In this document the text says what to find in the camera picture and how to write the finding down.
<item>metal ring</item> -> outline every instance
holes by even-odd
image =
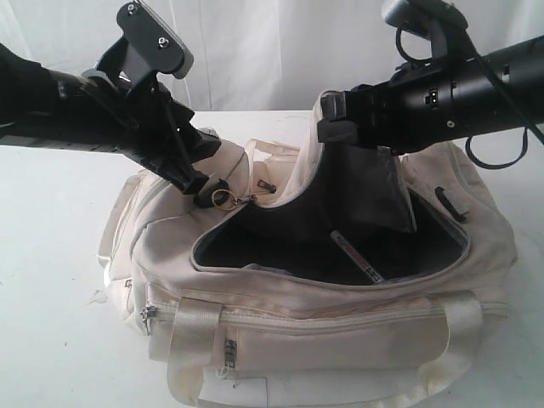
[[[225,208],[225,207],[221,207],[220,205],[216,204],[215,195],[217,195],[218,193],[227,193],[229,196],[231,196],[232,197],[232,207]],[[212,193],[212,204],[213,204],[214,207],[218,208],[221,211],[233,211],[236,208],[236,203],[237,202],[238,202],[238,197],[236,196],[235,193],[233,193],[230,190],[215,190]]]

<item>table surface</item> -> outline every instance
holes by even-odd
[[[293,145],[308,120],[299,111],[204,112],[194,124],[240,144]],[[474,149],[506,161],[520,137],[483,136]],[[517,166],[481,172],[516,231],[519,261],[505,282],[512,317],[484,342],[464,378],[421,407],[544,406],[544,148],[531,142]],[[146,339],[112,305],[93,302],[103,289],[95,257],[102,229],[138,170],[123,156],[0,148],[1,407],[179,406],[166,366],[147,358]]]

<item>zipper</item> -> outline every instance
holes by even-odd
[[[146,306],[142,309],[141,312],[139,312],[139,315],[142,316],[142,323],[144,323],[145,333],[149,336],[150,335],[150,319],[158,316],[158,308],[155,306]]]
[[[140,315],[144,326],[148,329],[150,319],[157,318],[164,321],[173,321],[177,308],[172,305],[161,304],[145,307]],[[507,306],[504,303],[482,303],[482,310],[488,315],[507,316]],[[292,320],[281,317],[258,316],[255,314],[241,314],[223,310],[219,322],[240,328],[257,331],[274,332],[287,335],[327,334],[341,330],[357,330],[367,326],[394,322],[397,320],[417,320],[428,317],[444,315],[444,310],[439,305],[414,309],[397,309],[385,312],[373,312],[369,314],[348,316],[341,318]]]

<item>black cable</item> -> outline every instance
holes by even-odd
[[[426,58],[426,59],[417,59],[411,57],[405,49],[402,47],[402,28],[397,28],[397,33],[395,35],[395,45],[397,46],[397,51],[399,52],[400,56],[404,58],[406,61],[411,62],[415,65],[421,65],[421,64],[429,64],[433,61],[432,58]]]
[[[517,162],[519,162],[521,159],[523,159],[525,157],[525,155],[527,154],[527,150],[529,149],[529,135],[527,133],[527,127],[524,130],[523,141],[522,141],[522,146],[521,146],[521,153],[519,153],[519,156],[518,156],[518,158],[516,160],[510,161],[508,163],[489,164],[489,163],[486,163],[484,161],[481,161],[478,157],[476,157],[476,155],[473,152],[472,142],[473,142],[473,136],[468,138],[467,143],[465,144],[465,151],[467,152],[467,156],[468,156],[468,158],[470,160],[472,160],[472,162],[476,166],[482,167],[485,170],[502,170],[504,168],[511,167],[514,164],[516,164]]]
[[[480,70],[487,77],[493,88],[502,96],[502,98],[510,105],[514,113],[519,117],[521,122],[526,128],[528,128],[544,145],[544,134],[536,126],[536,124],[530,120],[525,112],[519,107],[519,103],[516,101],[515,96],[510,89],[501,79],[496,75],[490,65],[478,54],[476,48],[474,49],[474,60],[478,63]]]

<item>white wall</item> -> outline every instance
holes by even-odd
[[[123,0],[0,0],[0,42],[78,74],[119,37]],[[401,59],[382,0],[150,0],[195,55],[165,78],[195,110],[306,110],[324,88],[390,78]],[[544,33],[541,0],[457,0],[482,54]],[[428,44],[406,36],[425,55]]]

